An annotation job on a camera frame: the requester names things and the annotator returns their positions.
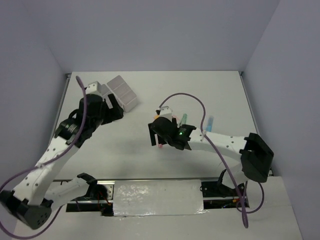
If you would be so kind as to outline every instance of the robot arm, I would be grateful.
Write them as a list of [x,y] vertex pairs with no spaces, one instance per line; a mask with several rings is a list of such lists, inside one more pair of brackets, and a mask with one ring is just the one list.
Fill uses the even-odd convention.
[[[202,132],[192,125],[184,124],[178,127],[177,120],[172,117],[172,111],[168,106],[156,112],[157,118],[148,125],[152,146],[156,145],[155,135],[157,135],[159,144],[169,144],[179,150],[203,150],[215,153],[215,149],[205,138],[207,136],[222,155],[239,162],[230,168],[238,185],[248,180],[259,183],[267,181],[274,153],[258,134],[250,133],[248,137],[227,136]],[[219,183],[231,189],[235,188],[226,170],[222,171]]]
[[109,108],[106,100],[102,98],[100,89],[101,85],[98,82],[86,88],[85,124],[74,146],[58,160],[44,165],[65,152],[75,139],[84,114],[83,98],[79,102],[79,108],[72,111],[54,132],[47,150],[35,165],[38,168],[30,172],[12,191],[0,192],[0,202],[7,211],[32,229],[40,228],[48,220],[52,211],[72,199],[81,196],[90,198],[99,192],[107,195],[105,187],[97,184],[98,181],[86,173],[79,174],[68,183],[48,190],[62,167],[100,125],[123,117],[124,110],[119,106],[115,96],[108,95],[112,104],[112,108]]

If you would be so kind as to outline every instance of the gray wall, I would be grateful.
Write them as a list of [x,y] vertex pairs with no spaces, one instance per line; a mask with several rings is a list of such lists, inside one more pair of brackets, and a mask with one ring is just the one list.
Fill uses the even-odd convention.
[[244,70],[279,0],[23,0],[66,72]]
[[305,240],[320,236],[320,1],[281,0],[244,81]]
[[[49,142],[65,77],[20,1],[0,0],[0,183],[31,167]],[[1,221],[16,221],[0,207]],[[0,231],[0,239],[11,239]]]

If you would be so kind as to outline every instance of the purple cable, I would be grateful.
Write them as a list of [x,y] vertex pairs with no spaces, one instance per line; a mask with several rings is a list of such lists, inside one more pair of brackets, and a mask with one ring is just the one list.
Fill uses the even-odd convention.
[[[81,81],[80,77],[79,76],[76,76],[75,77],[77,83],[79,84],[81,90],[82,90],[82,93],[83,93],[83,104],[84,104],[84,108],[83,108],[83,116],[82,116],[82,122],[81,122],[81,125],[80,125],[80,128],[79,128],[79,131],[76,133],[73,141],[71,142],[71,144],[69,145],[69,147],[63,152],[61,153],[60,155],[57,155],[56,157],[52,158],[51,160],[45,162],[43,165],[46,166],[48,164],[51,164],[55,161],[57,161],[58,159],[60,159],[61,157],[63,157],[74,145],[75,143],[77,142],[77,140],[79,139],[80,137],[80,134],[82,132],[82,130],[84,129],[84,126],[85,126],[85,122],[86,122],[86,115],[87,115],[87,96],[86,96],[86,89],[85,89],[85,86],[83,84],[83,82]],[[0,186],[0,193],[2,192],[2,190],[5,188],[5,186],[10,183],[13,179],[23,175],[23,174],[26,174],[26,173],[30,173],[34,170],[38,169],[38,167],[36,166],[33,166],[33,167],[30,167],[26,170],[23,170],[19,173],[17,173],[16,175],[10,177],[7,181],[5,181],[1,186]],[[32,236],[17,236],[17,235],[14,235],[13,233],[9,232],[5,226],[3,226],[1,220],[0,220],[0,229],[5,233],[7,234],[9,237],[11,238],[14,238],[14,239],[20,239],[20,240],[29,240],[29,239],[33,239],[33,238],[36,238],[38,237],[39,235],[43,234],[52,224],[53,222],[55,221],[55,219],[57,218],[60,210],[61,210],[62,206],[58,208],[58,210],[56,211],[54,217],[52,218],[51,222],[40,232],[38,232],[37,234],[35,235],[32,235]]]
[[[206,118],[206,108],[205,108],[205,105],[203,104],[203,102],[202,102],[199,98],[197,98],[196,96],[191,95],[191,94],[189,94],[189,93],[185,93],[185,92],[177,92],[177,93],[174,93],[174,94],[168,96],[168,97],[160,104],[159,108],[161,108],[161,107],[163,106],[163,104],[164,104],[167,100],[169,100],[170,98],[172,98],[172,97],[174,97],[174,96],[177,96],[177,95],[189,96],[189,97],[197,100],[197,101],[201,104],[202,109],[203,109],[203,116],[202,116],[201,123],[200,123],[200,129],[201,129],[201,132],[203,132],[203,131],[204,131],[203,125],[204,125],[204,121],[205,121],[205,118]],[[226,160],[224,159],[223,155],[220,153],[220,151],[218,150],[218,148],[216,147],[216,145],[211,141],[211,139],[210,139],[207,135],[205,135],[204,137],[205,137],[205,139],[208,140],[208,142],[210,143],[210,145],[214,148],[215,152],[216,152],[216,153],[218,154],[218,156],[220,157],[220,159],[221,159],[221,161],[222,161],[225,169],[226,169],[227,172],[229,173],[229,176],[230,176],[230,178],[231,178],[231,180],[232,180],[232,183],[233,183],[233,185],[234,185],[234,187],[235,187],[236,194],[238,195],[238,197],[239,197],[239,199],[240,199],[240,201],[239,201],[238,203],[241,204],[241,210],[238,209],[238,211],[241,212],[243,225],[244,225],[244,227],[247,229],[247,228],[249,227],[249,222],[248,222],[248,216],[247,216],[247,211],[246,211],[246,206],[245,206],[245,197],[246,197],[246,190],[247,190],[247,187],[246,187],[246,186],[247,186],[247,183],[248,183],[248,182],[247,182],[246,185],[245,185],[245,189],[244,189],[243,196],[242,196],[242,194],[241,194],[241,192],[240,192],[240,189],[238,188],[237,182],[236,182],[234,176],[232,175],[232,173],[231,173],[231,171],[230,171],[230,168],[229,168]],[[259,183],[259,185],[260,185],[260,187],[261,187],[261,189],[262,189],[262,201],[261,201],[261,204],[260,204],[260,206],[259,206],[257,209],[255,209],[255,210],[253,210],[253,211],[251,211],[251,212],[249,212],[249,213],[252,213],[252,212],[255,213],[256,211],[258,211],[258,210],[261,208],[261,206],[262,206],[262,204],[263,204],[263,200],[264,200],[265,193],[264,193],[264,191],[263,191],[262,185],[261,185],[260,183]]]
[[[246,214],[253,214],[253,213],[257,212],[262,207],[262,205],[264,204],[264,201],[265,201],[265,190],[262,187],[262,184],[260,182],[258,182],[258,184],[259,184],[259,186],[261,188],[261,194],[262,194],[261,202],[260,202],[259,206],[256,209],[254,209],[252,211],[247,211]],[[244,185],[243,197],[245,197],[246,194],[247,194],[247,185],[248,185],[248,182],[246,181],[245,185]],[[239,209],[239,204],[240,204],[240,202],[238,201],[236,203],[236,209],[241,213],[242,210]]]
[[75,199],[74,201],[75,201],[75,204],[76,204],[76,208],[78,209],[78,212],[81,212],[81,209],[80,209],[80,205],[79,205],[78,200]]

